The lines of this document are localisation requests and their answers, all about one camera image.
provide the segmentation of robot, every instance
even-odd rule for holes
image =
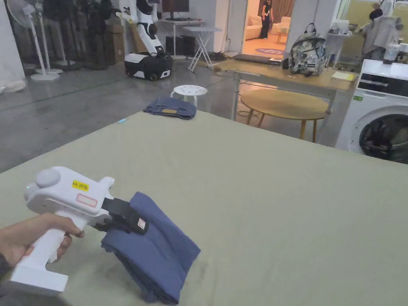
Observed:
[[[130,14],[121,12],[116,15],[137,25],[139,36],[148,52],[130,53],[125,56],[126,74],[130,77],[156,81],[167,78],[173,69],[172,57],[164,51],[157,37],[157,3],[150,6],[147,0],[130,0]]]

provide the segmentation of paper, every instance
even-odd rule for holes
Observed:
[[[332,78],[334,79],[345,80],[345,81],[350,81],[350,82],[354,81],[355,77],[356,76],[354,74],[343,73],[343,72],[336,72],[332,76]]]

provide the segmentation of washing machine control panel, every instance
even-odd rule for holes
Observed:
[[[358,84],[359,89],[408,97],[408,80],[363,73]]]

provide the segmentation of hand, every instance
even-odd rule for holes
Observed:
[[[30,246],[48,230],[53,228],[67,233],[57,251],[58,259],[71,246],[72,238],[69,235],[74,235],[78,238],[84,237],[84,232],[70,218],[45,213],[1,229],[0,253],[3,254],[9,265],[14,267],[24,254],[32,251]]]

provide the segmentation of yellow label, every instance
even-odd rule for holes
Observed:
[[[175,109],[163,109],[163,110],[162,110],[162,113],[165,113],[165,114],[176,114],[177,111],[176,111]]]
[[[88,190],[89,190],[89,185],[88,185],[88,184],[85,184],[85,183],[82,183],[82,182],[80,182],[80,181],[73,181],[73,182],[72,182],[72,188],[76,188],[76,189],[79,189],[79,190],[88,192]]]

